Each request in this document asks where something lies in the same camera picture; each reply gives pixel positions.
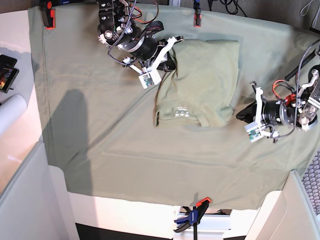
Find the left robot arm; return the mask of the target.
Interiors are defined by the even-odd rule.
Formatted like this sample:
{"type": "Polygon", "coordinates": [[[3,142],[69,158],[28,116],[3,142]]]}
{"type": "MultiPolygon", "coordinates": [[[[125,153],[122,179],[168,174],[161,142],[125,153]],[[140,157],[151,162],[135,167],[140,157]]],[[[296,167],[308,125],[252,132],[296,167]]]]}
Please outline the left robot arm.
{"type": "Polygon", "coordinates": [[[295,130],[309,131],[318,123],[320,110],[320,66],[313,66],[307,82],[300,83],[302,68],[314,57],[320,55],[320,42],[316,40],[303,53],[298,66],[284,79],[272,84],[274,100],[264,97],[264,91],[255,81],[250,85],[255,100],[237,113],[236,119],[245,122],[245,131],[251,143],[262,138],[278,139],[288,137],[295,130]],[[282,135],[276,126],[287,126],[290,132],[282,135]]]}

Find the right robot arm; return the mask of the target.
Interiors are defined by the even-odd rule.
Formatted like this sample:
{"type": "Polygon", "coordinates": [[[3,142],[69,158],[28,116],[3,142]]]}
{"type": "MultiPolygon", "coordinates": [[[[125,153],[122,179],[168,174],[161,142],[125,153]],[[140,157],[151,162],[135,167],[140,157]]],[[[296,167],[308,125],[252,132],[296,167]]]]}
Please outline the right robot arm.
{"type": "Polygon", "coordinates": [[[183,36],[156,40],[155,34],[164,30],[161,21],[154,17],[137,26],[142,12],[131,0],[98,0],[98,40],[108,47],[108,56],[124,68],[130,67],[140,75],[147,70],[172,72],[177,65],[171,57],[173,45],[182,42],[183,36]]]}

